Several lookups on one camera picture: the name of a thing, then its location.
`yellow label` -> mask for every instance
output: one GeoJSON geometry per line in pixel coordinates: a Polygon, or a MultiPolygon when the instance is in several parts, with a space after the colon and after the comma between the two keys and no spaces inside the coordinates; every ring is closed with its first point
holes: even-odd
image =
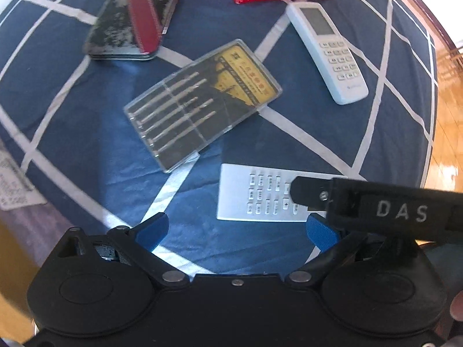
{"type": "Polygon", "coordinates": [[[276,96],[276,90],[249,55],[234,45],[216,55],[218,80],[215,88],[249,106],[258,106],[276,96]]]}

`remote control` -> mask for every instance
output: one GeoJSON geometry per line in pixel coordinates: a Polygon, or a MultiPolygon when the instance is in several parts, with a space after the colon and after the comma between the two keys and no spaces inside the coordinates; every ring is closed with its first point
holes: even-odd
{"type": "Polygon", "coordinates": [[[368,87],[349,48],[318,3],[295,2],[286,14],[318,67],[334,101],[348,104],[368,95],[368,87]]]}
{"type": "Polygon", "coordinates": [[[217,219],[254,222],[305,222],[307,207],[289,196],[297,176],[331,179],[344,177],[327,173],[222,164],[218,190],[217,219]]]}

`dark baseboard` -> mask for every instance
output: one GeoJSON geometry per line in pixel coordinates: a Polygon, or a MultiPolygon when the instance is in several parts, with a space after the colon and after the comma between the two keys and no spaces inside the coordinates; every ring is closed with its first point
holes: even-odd
{"type": "Polygon", "coordinates": [[[445,31],[444,27],[441,25],[441,23],[436,18],[436,16],[429,10],[429,8],[423,2],[423,0],[412,0],[412,1],[420,8],[423,14],[427,17],[427,19],[431,21],[436,31],[439,33],[442,40],[444,41],[445,45],[448,47],[449,51],[455,50],[457,46],[455,45],[455,43],[453,43],[453,40],[447,34],[447,31],[445,31]]]}

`wooden floor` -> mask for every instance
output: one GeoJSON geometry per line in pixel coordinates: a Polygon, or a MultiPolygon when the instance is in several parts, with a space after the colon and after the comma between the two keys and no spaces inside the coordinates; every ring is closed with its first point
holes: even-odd
{"type": "Polygon", "coordinates": [[[412,0],[402,0],[431,33],[437,56],[437,121],[434,146],[425,187],[463,192],[463,74],[450,60],[450,54],[412,0]]]}

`white tag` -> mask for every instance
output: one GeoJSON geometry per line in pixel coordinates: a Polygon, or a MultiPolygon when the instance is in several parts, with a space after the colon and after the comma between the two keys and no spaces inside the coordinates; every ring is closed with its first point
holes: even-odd
{"type": "Polygon", "coordinates": [[[0,209],[47,203],[46,199],[23,174],[8,151],[0,150],[0,209]]]}

